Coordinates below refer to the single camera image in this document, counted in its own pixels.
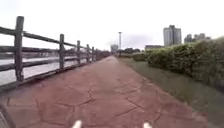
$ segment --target grass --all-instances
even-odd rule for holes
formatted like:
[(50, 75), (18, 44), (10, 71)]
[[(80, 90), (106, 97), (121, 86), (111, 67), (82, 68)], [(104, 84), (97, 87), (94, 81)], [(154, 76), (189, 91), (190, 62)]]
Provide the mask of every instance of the grass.
[(163, 91), (190, 105), (204, 115), (209, 122), (224, 128), (223, 93), (187, 76), (149, 67), (146, 62), (135, 62), (130, 58), (121, 58), (120, 60), (150, 79)]

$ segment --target lamp post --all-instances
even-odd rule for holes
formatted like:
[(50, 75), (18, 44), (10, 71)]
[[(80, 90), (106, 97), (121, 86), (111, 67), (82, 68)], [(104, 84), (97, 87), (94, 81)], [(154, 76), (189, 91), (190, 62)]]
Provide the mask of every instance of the lamp post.
[(121, 34), (122, 32), (118, 32), (119, 34), (119, 57), (121, 57)]

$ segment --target hedge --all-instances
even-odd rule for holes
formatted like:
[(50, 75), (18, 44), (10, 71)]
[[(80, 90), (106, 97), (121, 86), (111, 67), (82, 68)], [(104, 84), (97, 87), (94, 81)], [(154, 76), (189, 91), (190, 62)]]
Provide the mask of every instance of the hedge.
[(132, 55), (135, 61), (146, 61), (146, 55), (144, 52), (137, 52)]
[(132, 58), (132, 54), (121, 53), (121, 55), (119, 57), (121, 57), (121, 58)]
[(224, 40), (190, 43), (147, 51), (150, 66), (186, 74), (224, 90)]

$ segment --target railing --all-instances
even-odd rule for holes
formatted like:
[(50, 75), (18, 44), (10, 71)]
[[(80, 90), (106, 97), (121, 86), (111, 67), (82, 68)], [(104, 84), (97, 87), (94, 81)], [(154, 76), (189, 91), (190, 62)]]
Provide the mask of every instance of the railing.
[[(17, 20), (16, 20), (15, 29), (8, 29), (8, 28), (0, 27), (1, 34), (14, 36), (14, 46), (0, 47), (0, 53), (12, 52), (14, 55), (14, 63), (0, 65), (0, 72), (15, 69), (16, 82), (13, 83), (13, 86), (18, 86), (20, 84), (32, 81), (34, 79), (39, 79), (41, 77), (44, 77), (46, 74), (57, 73), (57, 72), (65, 71), (65, 70), (73, 68), (73, 67), (81, 66), (82, 59), (86, 59), (86, 62), (90, 63), (90, 62), (98, 60), (100, 58), (100, 57), (98, 57), (100, 51), (94, 50), (94, 47), (90, 48), (88, 44), (86, 45), (86, 47), (83, 47), (80, 45), (80, 41), (77, 41), (77, 45), (67, 43), (64, 41), (64, 34), (60, 34), (60, 40), (55, 40), (55, 39), (51, 39), (48, 37), (31, 34), (31, 33), (28, 33), (23, 30), (23, 23), (24, 23), (24, 17), (18, 16)], [(40, 48), (23, 47), (23, 45), (22, 45), (23, 37), (46, 41), (49, 43), (55, 43), (55, 44), (59, 45), (59, 49), (40, 49)], [(70, 46), (70, 47), (73, 47), (73, 49), (65, 50), (64, 46)], [(27, 52), (28, 53), (58, 53), (59, 59), (23, 62), (22, 61), (22, 58), (23, 58), (22, 53), (27, 53)], [(69, 54), (70, 56), (73, 55), (73, 57), (65, 58), (66, 54)], [(77, 64), (69, 66), (69, 67), (65, 67), (66, 61), (76, 61)], [(59, 69), (24, 79), (23, 68), (37, 66), (37, 65), (43, 65), (43, 64), (50, 64), (50, 63), (54, 63), (54, 62), (59, 62), (59, 65), (60, 65)]]

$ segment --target river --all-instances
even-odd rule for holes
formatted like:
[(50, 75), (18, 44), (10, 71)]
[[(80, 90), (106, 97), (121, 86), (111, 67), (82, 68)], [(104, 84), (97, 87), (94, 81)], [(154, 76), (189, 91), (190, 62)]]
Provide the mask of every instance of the river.
[[(23, 59), (23, 62), (41, 61), (41, 60), (48, 60), (48, 59), (57, 59), (57, 57)], [(14, 63), (14, 60), (13, 59), (0, 60), (0, 65), (9, 64), (9, 63)], [(75, 65), (75, 64), (77, 64), (76, 61), (68, 61), (68, 62), (65, 62), (65, 67)], [(51, 64), (44, 64), (44, 65), (39, 65), (39, 66), (23, 68), (23, 73), (24, 73), (24, 77), (28, 78), (28, 77), (38, 75), (41, 73), (45, 73), (48, 71), (52, 71), (52, 70), (55, 70), (58, 68), (59, 68), (59, 63), (55, 62), (55, 63), (51, 63)], [(15, 70), (8, 70), (8, 71), (0, 72), (0, 86), (10, 83), (10, 82), (13, 82), (13, 81), (16, 81)]]

